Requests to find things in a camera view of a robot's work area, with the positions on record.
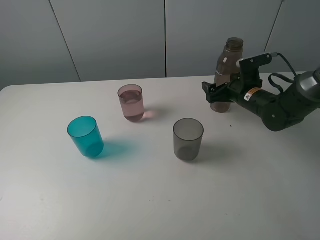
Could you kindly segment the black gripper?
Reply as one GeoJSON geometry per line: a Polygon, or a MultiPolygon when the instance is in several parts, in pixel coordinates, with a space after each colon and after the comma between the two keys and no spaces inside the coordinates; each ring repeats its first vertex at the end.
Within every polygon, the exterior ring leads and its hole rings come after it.
{"type": "Polygon", "coordinates": [[[261,118],[263,124],[273,132],[279,132],[298,124],[298,91],[296,83],[275,95],[261,89],[261,85],[244,86],[233,80],[217,86],[203,81],[201,87],[210,103],[235,102],[261,118]]]}

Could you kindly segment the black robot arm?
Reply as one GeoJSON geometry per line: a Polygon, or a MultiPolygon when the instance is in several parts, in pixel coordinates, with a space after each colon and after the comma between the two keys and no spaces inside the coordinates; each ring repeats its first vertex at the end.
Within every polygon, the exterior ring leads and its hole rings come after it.
{"type": "Polygon", "coordinates": [[[203,82],[202,89],[210,103],[236,103],[261,118],[273,132],[301,123],[320,107],[320,71],[308,71],[289,79],[279,73],[276,77],[289,82],[287,90],[278,95],[262,89],[259,71],[251,70],[230,76],[231,81],[217,86],[203,82]]]}

